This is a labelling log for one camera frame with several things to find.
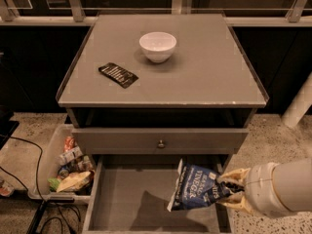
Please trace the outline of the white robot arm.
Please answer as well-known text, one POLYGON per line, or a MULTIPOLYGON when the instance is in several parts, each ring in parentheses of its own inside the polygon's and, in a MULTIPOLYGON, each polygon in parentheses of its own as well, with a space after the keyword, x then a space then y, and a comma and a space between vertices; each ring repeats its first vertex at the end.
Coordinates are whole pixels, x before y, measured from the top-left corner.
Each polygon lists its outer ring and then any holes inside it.
POLYGON ((312 212, 312 158, 238 169, 217 181, 244 188, 243 192, 218 201, 236 211, 270 218, 312 212))

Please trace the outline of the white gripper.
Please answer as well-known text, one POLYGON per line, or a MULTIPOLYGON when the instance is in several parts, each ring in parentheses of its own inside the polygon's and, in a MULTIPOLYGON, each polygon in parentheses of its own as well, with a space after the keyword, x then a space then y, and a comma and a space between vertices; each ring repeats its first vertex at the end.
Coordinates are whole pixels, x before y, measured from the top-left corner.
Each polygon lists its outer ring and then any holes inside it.
POLYGON ((238 192, 217 202, 224 207, 250 215, 278 218, 293 215, 279 199, 273 185, 273 172, 277 163, 237 169, 217 178, 218 183, 245 186, 245 193, 238 192))

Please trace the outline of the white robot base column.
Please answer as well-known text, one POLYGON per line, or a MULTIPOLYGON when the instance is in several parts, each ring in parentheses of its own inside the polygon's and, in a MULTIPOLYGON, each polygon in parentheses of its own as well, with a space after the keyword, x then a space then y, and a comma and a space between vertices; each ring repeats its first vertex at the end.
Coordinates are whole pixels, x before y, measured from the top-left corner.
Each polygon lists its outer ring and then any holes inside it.
POLYGON ((282 116, 282 122, 294 128, 312 105, 312 72, 293 98, 292 103, 282 116))

